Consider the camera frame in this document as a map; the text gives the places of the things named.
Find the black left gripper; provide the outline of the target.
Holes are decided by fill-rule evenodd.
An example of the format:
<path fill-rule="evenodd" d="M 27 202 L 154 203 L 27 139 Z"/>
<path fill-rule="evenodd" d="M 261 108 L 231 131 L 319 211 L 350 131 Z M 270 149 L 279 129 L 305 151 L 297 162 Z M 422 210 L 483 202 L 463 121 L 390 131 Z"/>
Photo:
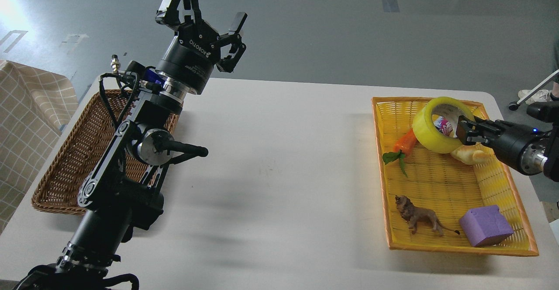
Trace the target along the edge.
<path fill-rule="evenodd" d="M 162 0 L 155 22 L 175 32 L 156 71 L 202 94 L 214 65 L 221 73 L 232 73 L 244 54 L 240 32 L 247 17 L 247 13 L 237 13 L 228 33 L 218 36 L 212 26 L 202 23 L 198 0 Z M 221 49 L 226 46 L 230 49 L 222 58 Z"/>

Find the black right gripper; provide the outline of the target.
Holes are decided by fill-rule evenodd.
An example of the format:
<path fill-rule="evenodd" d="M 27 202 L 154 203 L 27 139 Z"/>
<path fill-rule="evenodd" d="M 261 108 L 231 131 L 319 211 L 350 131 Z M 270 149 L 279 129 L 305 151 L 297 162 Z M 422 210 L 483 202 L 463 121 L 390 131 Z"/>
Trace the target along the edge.
<path fill-rule="evenodd" d="M 523 175 L 552 175 L 551 131 L 509 121 L 459 117 L 457 138 L 463 145 L 493 149 L 499 161 Z"/>

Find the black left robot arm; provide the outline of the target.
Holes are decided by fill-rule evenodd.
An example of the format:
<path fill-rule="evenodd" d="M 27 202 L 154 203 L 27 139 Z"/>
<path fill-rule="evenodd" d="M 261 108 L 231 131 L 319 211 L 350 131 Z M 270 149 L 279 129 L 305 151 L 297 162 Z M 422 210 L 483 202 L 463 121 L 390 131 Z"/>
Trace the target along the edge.
<path fill-rule="evenodd" d="M 114 135 L 78 191 L 85 216 L 57 262 L 32 268 L 17 290 L 109 290 L 122 283 L 139 288 L 134 274 L 107 277 L 108 267 L 120 261 L 118 246 L 162 214 L 170 165 L 208 155 L 207 148 L 176 141 L 164 125 L 181 113 L 188 93 L 202 93 L 214 68 L 235 69 L 246 50 L 240 34 L 246 17 L 237 13 L 220 35 L 202 18 L 198 0 L 162 0 L 155 21 L 174 37 L 159 63 L 132 61 L 120 70 L 118 56 L 112 56 L 112 72 L 100 75 L 99 93 Z"/>

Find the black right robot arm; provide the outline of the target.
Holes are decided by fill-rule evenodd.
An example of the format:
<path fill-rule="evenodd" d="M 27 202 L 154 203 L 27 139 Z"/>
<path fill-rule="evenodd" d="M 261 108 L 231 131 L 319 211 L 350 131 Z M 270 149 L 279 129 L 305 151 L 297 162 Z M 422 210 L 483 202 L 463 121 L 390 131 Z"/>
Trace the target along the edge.
<path fill-rule="evenodd" d="M 545 123 L 552 129 L 542 131 L 535 127 L 502 120 L 473 120 L 459 116 L 456 130 L 463 145 L 481 143 L 495 153 L 496 158 L 523 175 L 543 173 L 547 178 L 559 180 L 559 103 L 557 101 L 533 103 L 527 115 Z"/>

